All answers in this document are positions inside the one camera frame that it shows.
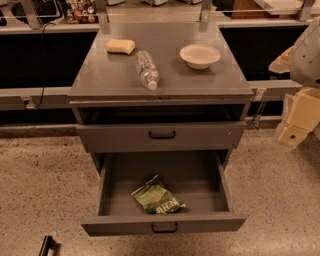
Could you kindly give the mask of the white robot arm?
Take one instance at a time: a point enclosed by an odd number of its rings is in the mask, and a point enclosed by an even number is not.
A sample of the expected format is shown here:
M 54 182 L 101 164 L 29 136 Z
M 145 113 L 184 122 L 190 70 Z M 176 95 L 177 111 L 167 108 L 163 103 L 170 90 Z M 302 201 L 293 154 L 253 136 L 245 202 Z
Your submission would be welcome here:
M 320 18 L 314 18 L 293 46 L 269 65 L 274 73 L 290 73 L 302 86 L 284 100 L 282 121 L 277 127 L 278 144 L 294 149 L 320 123 Z

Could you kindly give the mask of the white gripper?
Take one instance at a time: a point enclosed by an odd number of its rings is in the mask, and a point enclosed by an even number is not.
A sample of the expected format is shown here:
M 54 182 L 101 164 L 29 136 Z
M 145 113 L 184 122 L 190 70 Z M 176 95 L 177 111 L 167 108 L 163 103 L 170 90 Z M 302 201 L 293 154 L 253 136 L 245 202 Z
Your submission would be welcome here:
M 295 95 L 287 94 L 283 122 L 284 127 L 277 130 L 277 142 L 288 148 L 296 148 L 320 123 L 320 90 L 306 87 Z

